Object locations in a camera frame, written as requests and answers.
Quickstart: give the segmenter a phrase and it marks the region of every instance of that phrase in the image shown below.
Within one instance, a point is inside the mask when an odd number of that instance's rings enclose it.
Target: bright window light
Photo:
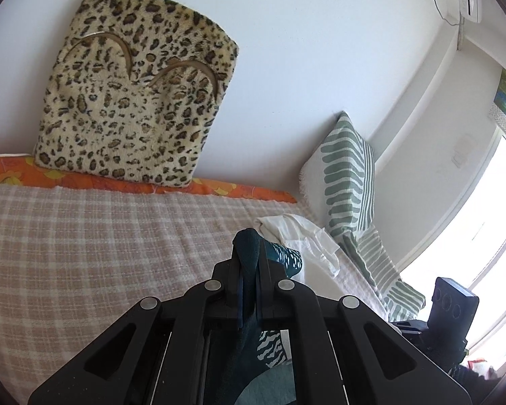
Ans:
[[[506,139],[443,232],[401,273],[427,296],[426,321],[437,277],[451,277],[480,297],[467,335],[470,358],[497,369],[506,362]]]

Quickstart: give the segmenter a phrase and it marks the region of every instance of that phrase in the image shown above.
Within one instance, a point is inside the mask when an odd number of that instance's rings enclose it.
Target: metal screw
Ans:
[[[358,300],[353,295],[347,295],[347,297],[343,298],[343,306],[349,309],[356,309],[360,306],[360,300]]]
[[[204,284],[204,288],[208,289],[208,291],[217,291],[221,288],[221,282],[219,280],[208,280]]]
[[[141,308],[148,311],[150,309],[154,309],[158,305],[158,299],[154,297],[146,297],[141,300]]]
[[[283,289],[284,291],[294,289],[294,282],[292,280],[279,280],[277,285],[279,286],[279,289]]]

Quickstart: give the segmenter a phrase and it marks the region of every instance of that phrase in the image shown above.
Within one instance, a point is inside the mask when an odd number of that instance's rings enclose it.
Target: plaid blanket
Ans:
[[[257,217],[306,205],[184,193],[0,185],[0,380],[25,404],[35,388],[139,299],[183,295]],[[340,283],[382,315],[345,258]]]

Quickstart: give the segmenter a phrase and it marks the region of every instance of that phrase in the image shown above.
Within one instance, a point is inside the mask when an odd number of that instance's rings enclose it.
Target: leopard print fabric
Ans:
[[[35,162],[185,187],[238,47],[170,0],[83,0],[45,93]]]

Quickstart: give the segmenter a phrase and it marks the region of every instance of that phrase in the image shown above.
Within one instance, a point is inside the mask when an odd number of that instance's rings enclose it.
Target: power cord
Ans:
[[[450,26],[461,26],[462,23],[457,23],[457,24],[452,24],[450,23],[446,18],[444,18],[443,14],[441,13],[440,9],[439,9],[439,5],[437,4],[437,0],[433,0],[435,2],[435,7],[437,8],[437,12],[439,13],[440,17],[446,21]]]

